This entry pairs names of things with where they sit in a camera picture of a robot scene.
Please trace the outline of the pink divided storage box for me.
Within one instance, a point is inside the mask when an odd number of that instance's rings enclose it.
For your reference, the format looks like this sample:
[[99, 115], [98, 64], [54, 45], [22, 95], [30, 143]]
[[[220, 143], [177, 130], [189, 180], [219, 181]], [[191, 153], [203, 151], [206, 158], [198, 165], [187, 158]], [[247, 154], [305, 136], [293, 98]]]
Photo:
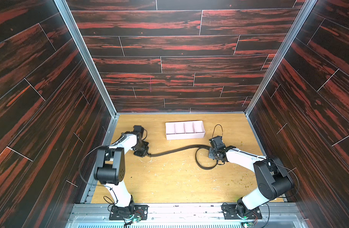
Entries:
[[165, 128], [167, 140], [198, 139], [206, 133], [203, 121], [167, 122]]

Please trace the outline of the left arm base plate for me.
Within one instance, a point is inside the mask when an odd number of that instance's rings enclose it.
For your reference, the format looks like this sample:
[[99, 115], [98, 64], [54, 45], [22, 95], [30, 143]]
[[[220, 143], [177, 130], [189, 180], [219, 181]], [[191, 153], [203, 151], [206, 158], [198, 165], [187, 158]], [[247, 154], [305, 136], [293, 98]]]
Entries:
[[110, 210], [109, 220], [119, 221], [126, 220], [135, 222], [141, 220], [147, 220], [148, 217], [148, 205], [134, 204], [127, 207], [118, 207], [113, 205]]

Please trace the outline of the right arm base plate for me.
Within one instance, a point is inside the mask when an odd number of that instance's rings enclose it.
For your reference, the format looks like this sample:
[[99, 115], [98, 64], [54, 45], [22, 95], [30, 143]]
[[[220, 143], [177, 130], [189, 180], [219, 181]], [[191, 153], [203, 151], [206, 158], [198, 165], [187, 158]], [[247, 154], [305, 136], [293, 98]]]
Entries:
[[262, 214], [259, 207], [249, 210], [243, 205], [238, 205], [237, 203], [223, 203], [221, 209], [225, 219], [262, 219]]

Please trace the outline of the black leather belt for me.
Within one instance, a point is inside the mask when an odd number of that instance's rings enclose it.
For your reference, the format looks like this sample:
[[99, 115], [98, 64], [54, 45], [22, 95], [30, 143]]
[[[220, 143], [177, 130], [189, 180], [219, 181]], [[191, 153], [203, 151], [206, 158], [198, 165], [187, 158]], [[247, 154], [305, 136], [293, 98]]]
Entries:
[[185, 147], [181, 147], [181, 148], [177, 148], [177, 149], [174, 149], [174, 150], [169, 150], [169, 151], [166, 151], [166, 152], [162, 152], [162, 153], [157, 153], [157, 154], [150, 154], [148, 153], [147, 156], [148, 157], [159, 157], [159, 156], [165, 156], [165, 155], [169, 155], [169, 154], [173, 154], [173, 153], [176, 153], [176, 152], [180, 152], [180, 151], [185, 151], [185, 150], [189, 150], [189, 149], [197, 149], [196, 152], [195, 152], [195, 162], [196, 164], [203, 170], [212, 170], [214, 169], [217, 165], [218, 165], [218, 162], [216, 162], [213, 166], [202, 166], [198, 159], [197, 159], [197, 153], [199, 150], [201, 149], [206, 149], [208, 151], [210, 151], [210, 147], [207, 146], [207, 145], [203, 145], [203, 144], [193, 144], [193, 145], [189, 145], [189, 146], [185, 146]]

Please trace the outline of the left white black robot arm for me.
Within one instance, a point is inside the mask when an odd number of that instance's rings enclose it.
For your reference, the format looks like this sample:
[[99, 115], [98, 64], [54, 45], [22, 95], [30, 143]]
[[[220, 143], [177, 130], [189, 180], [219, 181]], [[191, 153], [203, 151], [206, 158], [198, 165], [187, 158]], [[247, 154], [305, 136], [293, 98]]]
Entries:
[[133, 197], [124, 183], [125, 154], [132, 150], [135, 156], [147, 156], [149, 143], [143, 137], [144, 132], [146, 130], [143, 127], [135, 125], [133, 131], [122, 133], [116, 142], [109, 146], [100, 146], [97, 150], [94, 179], [104, 185], [116, 200], [115, 206], [119, 208], [131, 207], [134, 204]]

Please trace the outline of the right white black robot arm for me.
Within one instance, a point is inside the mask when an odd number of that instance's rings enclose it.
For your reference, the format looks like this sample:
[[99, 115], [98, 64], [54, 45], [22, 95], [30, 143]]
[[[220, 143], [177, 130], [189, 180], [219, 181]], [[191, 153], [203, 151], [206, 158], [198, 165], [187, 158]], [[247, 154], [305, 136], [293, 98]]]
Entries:
[[254, 172], [257, 187], [237, 201], [237, 213], [244, 217], [258, 206], [274, 200], [295, 187], [286, 167], [277, 158], [250, 154], [234, 146], [211, 148], [211, 159], [240, 165]]

